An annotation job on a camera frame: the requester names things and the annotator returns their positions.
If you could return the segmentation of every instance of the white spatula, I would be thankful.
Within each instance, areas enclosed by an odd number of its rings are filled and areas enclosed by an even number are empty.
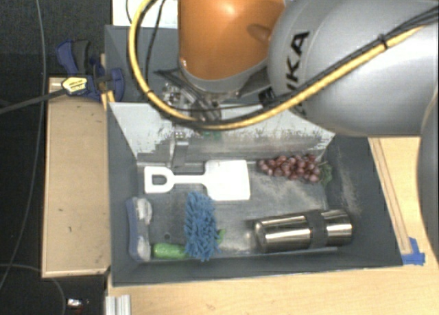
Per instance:
[[[214,200],[250,199],[250,181],[245,160],[210,160],[203,175],[174,175],[163,166],[146,166],[144,169],[145,193],[166,193],[174,185],[198,183],[207,188]],[[153,177],[162,176],[164,184],[154,184]]]

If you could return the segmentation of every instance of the black cable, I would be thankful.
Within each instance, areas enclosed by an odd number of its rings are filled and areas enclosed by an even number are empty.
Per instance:
[[[150,69],[150,61],[151,61],[152,48],[154,46],[154,41],[156,40],[158,26],[160,25],[160,20],[161,20],[161,17],[162,17],[163,6],[165,5],[165,2],[166,2],[166,0],[162,0],[162,2],[160,4],[160,7],[158,8],[156,24],[154,25],[154,29],[152,31],[150,43],[149,43],[148,49],[146,51],[145,71],[144,71],[144,76],[146,78],[148,77],[148,73],[149,73],[149,69]]]
[[[173,117],[172,121],[177,123],[177,124],[189,127],[189,128],[203,129],[203,127],[206,125],[230,124],[230,123],[233,123],[236,121],[243,121],[246,119],[250,119],[251,117],[254,117],[256,115],[260,115],[261,113],[266,112],[267,109],[269,109],[273,106],[279,105],[279,104],[287,101],[289,98],[299,94],[300,92],[304,91],[309,86],[312,86],[313,84],[315,84],[316,82],[321,80],[323,77],[329,75],[330,73],[334,72],[336,69],[340,68],[342,65],[346,64],[348,61],[364,54],[365,52],[371,50],[372,48],[376,47],[377,45],[383,44],[387,40],[390,40],[391,38],[399,35],[400,33],[406,32],[412,28],[420,27],[421,25],[426,25],[426,24],[430,24],[430,23],[438,21],[438,19],[439,19],[438,8],[439,8],[439,5],[437,5],[434,8],[428,9],[426,12],[423,12],[423,13],[403,22],[402,24],[400,24],[399,26],[397,26],[396,28],[394,28],[393,30],[388,32],[387,34],[380,35],[380,37],[378,37],[377,39],[373,40],[372,42],[368,43],[367,45],[364,45],[363,47],[360,47],[359,49],[357,49],[353,53],[347,55],[346,57],[339,60],[335,64],[326,68],[324,71],[320,72],[318,75],[312,77],[310,80],[307,80],[300,87],[298,87],[296,90],[274,98],[270,103],[266,104],[262,109],[253,111],[251,113],[248,113],[248,114],[245,114],[242,116],[233,117],[230,119],[222,119],[222,120],[217,120],[217,121],[192,121],[192,120],[179,119],[176,117]],[[161,112],[164,116],[169,117],[169,114],[166,113],[165,111],[159,109],[158,107],[156,107],[156,109],[159,112]]]
[[[4,108],[0,108],[0,115],[9,113],[10,111],[15,111],[21,108],[25,108],[26,106],[38,104],[41,102],[45,102],[47,100],[59,97],[61,95],[66,94],[65,89],[59,89],[58,91],[50,92],[49,94],[44,94],[39,97],[35,97],[29,100],[25,100],[24,102],[19,102],[13,105],[5,106]]]
[[[132,19],[131,19],[131,16],[130,16],[130,11],[128,9],[128,0],[125,0],[125,11],[126,11],[126,16],[128,17],[128,20],[129,20],[130,25],[131,25]]]
[[[7,268],[7,269],[18,268],[18,269],[31,270],[40,273],[39,269],[33,266],[23,265],[23,264],[12,264],[11,266],[9,264],[0,264],[0,268]],[[49,278],[48,280],[50,280],[58,289],[58,292],[61,296],[61,304],[62,304],[61,315],[64,315],[66,313],[66,306],[65,306],[66,296],[64,294],[64,291],[62,290],[61,285],[58,281],[52,278]]]
[[[40,1],[35,0],[35,2],[36,2],[36,9],[38,12],[38,21],[40,23],[41,49],[42,49],[42,54],[43,54],[43,87],[41,89],[41,93],[42,93],[42,95],[44,95],[45,89],[46,89],[46,78],[47,78],[47,62],[46,62],[47,55],[46,55],[45,36],[44,36],[44,28],[43,28],[43,18],[41,16],[41,9],[40,9]],[[12,256],[11,256],[9,264],[6,268],[5,274],[3,275],[3,278],[1,279],[1,282],[0,282],[0,293],[1,293],[1,290],[6,282],[6,279],[8,278],[10,269],[14,265],[14,260],[15,260],[16,254],[19,250],[21,240],[23,239],[23,234],[25,231],[27,218],[29,217],[29,211],[30,211],[30,205],[31,205],[30,203],[32,201],[32,196],[34,195],[36,168],[38,166],[38,157],[39,157],[39,152],[40,152],[41,132],[43,131],[43,119],[44,119],[44,103],[41,103],[40,104],[40,116],[39,116],[39,120],[38,120],[38,132],[36,135],[35,157],[34,157],[34,164],[32,166],[32,178],[31,178],[31,182],[30,182],[29,196],[27,198],[25,215],[23,217],[23,222],[21,223],[21,228],[20,228],[19,236],[18,236],[16,244],[15,244],[14,251],[12,252]]]

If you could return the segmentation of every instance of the blue brush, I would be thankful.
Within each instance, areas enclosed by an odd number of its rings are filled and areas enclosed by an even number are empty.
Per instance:
[[[201,193],[193,191],[188,194],[186,201],[185,218],[185,252],[200,259],[208,261],[215,251],[220,251],[217,240],[215,207],[212,200]]]

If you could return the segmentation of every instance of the blue tape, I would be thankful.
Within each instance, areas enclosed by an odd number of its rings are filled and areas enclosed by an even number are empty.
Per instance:
[[[410,244],[412,245],[412,254],[401,255],[404,265],[419,265],[425,264],[425,253],[419,251],[418,242],[416,239],[409,237]]]

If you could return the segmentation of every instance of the cable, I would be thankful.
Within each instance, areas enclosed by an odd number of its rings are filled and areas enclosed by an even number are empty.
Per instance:
[[[40,273],[40,270],[33,267],[33,266],[29,266],[29,265],[23,265],[23,264],[0,264],[0,268],[19,268],[19,269],[23,269],[23,270],[31,270],[31,271],[35,271],[37,273]],[[65,307],[65,301],[66,301],[66,296],[64,295],[64,291],[61,288],[61,285],[58,281],[56,281],[55,279],[49,278],[48,280],[50,280],[58,289],[58,292],[60,293],[61,296],[61,304],[62,304],[62,310],[61,310],[61,315],[65,315],[66,313],[66,307]]]
[[[21,108],[25,108],[26,106],[38,104],[41,102],[45,102],[46,100],[50,100],[61,95],[66,94],[65,89],[59,89],[58,91],[51,92],[49,94],[41,95],[39,97],[35,97],[29,100],[25,100],[24,102],[16,103],[13,105],[5,106],[4,108],[0,108],[0,115],[9,113],[10,111],[18,110]]]
[[[144,71],[145,72],[144,75],[145,75],[146,78],[148,77],[148,72],[149,72],[149,68],[150,68],[152,47],[154,46],[154,41],[156,40],[158,26],[160,25],[160,20],[161,20],[161,17],[162,17],[163,6],[165,5],[165,2],[166,2],[166,0],[162,0],[161,3],[160,3],[160,7],[158,8],[156,23],[154,25],[154,29],[152,31],[150,43],[148,45],[148,50],[146,52],[145,71]]]
[[[132,23],[132,19],[130,16],[130,11],[128,9],[128,0],[125,0],[125,12],[126,12],[126,16],[128,17],[128,20],[130,22],[130,24]]]
[[[130,57],[130,63],[132,67],[133,74],[135,78],[137,79],[137,82],[139,83],[139,86],[141,87],[141,90],[144,94],[148,96],[148,98],[155,103],[159,108],[162,108],[166,113],[169,113],[173,117],[177,117],[179,119],[186,119],[186,120],[195,120],[194,118],[190,116],[183,115],[179,113],[178,111],[174,110],[167,104],[163,103],[157,95],[155,95],[152,92],[152,89],[148,86],[147,82],[145,81],[144,77],[142,76],[142,72],[140,70],[139,63],[137,61],[137,51],[136,51],[136,39],[137,39],[137,32],[139,28],[139,21],[141,19],[142,13],[146,6],[151,2],[152,0],[143,0],[139,7],[137,8],[136,14],[133,17],[130,32],[128,34],[128,55]]]
[[[331,67],[330,71],[325,70],[324,75],[321,78],[314,80],[312,84],[307,84],[307,87],[301,92],[293,95],[288,100],[284,101],[281,104],[276,106],[271,106],[270,109],[264,108],[262,112],[252,113],[249,117],[242,117],[242,119],[229,119],[229,120],[221,120],[214,121],[209,123],[204,123],[202,121],[197,121],[197,119],[179,113],[176,109],[173,109],[171,106],[164,103],[148,86],[145,78],[143,77],[139,63],[137,60],[137,51],[136,51],[136,40],[137,40],[137,30],[139,27],[139,21],[143,14],[145,7],[149,4],[151,0],[143,0],[140,4],[136,14],[134,15],[133,22],[130,28],[130,33],[128,36],[128,54],[130,58],[130,63],[132,66],[133,74],[141,87],[142,91],[148,96],[151,102],[155,105],[158,111],[166,114],[167,117],[173,117],[173,121],[184,124],[189,127],[201,128],[206,130],[232,130],[243,128],[249,125],[253,125],[259,123],[260,121],[264,121],[270,117],[273,117],[280,112],[287,110],[290,107],[296,106],[299,103],[305,101],[309,97],[315,95],[317,92],[321,91],[324,87],[330,85],[334,81],[343,77],[344,75],[350,73],[354,69],[363,65],[364,63],[372,60],[374,57],[383,53],[389,47],[393,47],[406,38],[411,36],[413,33],[417,32],[419,28],[419,24],[426,18],[433,19],[432,16],[426,13],[420,14],[419,16],[415,16],[412,20],[412,25],[408,22],[401,24],[399,27],[395,28],[391,32],[396,34],[393,36],[392,34],[387,34],[386,36],[380,36],[375,41],[367,45],[366,47],[362,47],[351,55],[347,56],[344,59],[344,62],[337,66],[337,68]]]
[[[43,18],[41,17],[40,1],[35,0],[35,2],[36,2],[36,9],[38,12],[38,22],[40,23],[41,50],[42,50],[42,54],[43,54],[43,88],[41,90],[41,93],[42,93],[42,95],[44,95],[45,89],[46,89],[46,78],[47,78],[47,62],[46,62],[47,55],[46,55],[45,36],[44,36],[44,28],[43,28]],[[30,183],[29,196],[27,198],[27,206],[26,206],[26,210],[25,210],[25,215],[23,217],[23,222],[21,224],[20,233],[19,233],[19,236],[18,236],[16,244],[15,244],[14,251],[12,252],[12,256],[11,256],[11,259],[9,261],[8,267],[6,268],[5,274],[3,275],[3,278],[1,279],[1,282],[0,282],[0,292],[1,292],[3,286],[6,282],[6,279],[8,278],[10,269],[11,269],[12,265],[14,264],[16,254],[19,250],[20,243],[21,243],[21,240],[23,238],[23,233],[25,231],[27,218],[29,216],[30,203],[32,201],[32,196],[34,195],[36,167],[38,165],[38,157],[39,157],[39,152],[40,152],[40,141],[41,141],[41,132],[43,130],[43,119],[44,119],[44,103],[41,103],[40,117],[38,120],[38,131],[37,131],[37,135],[36,135],[35,157],[34,157],[34,164],[32,167],[32,178],[31,178],[31,183]]]

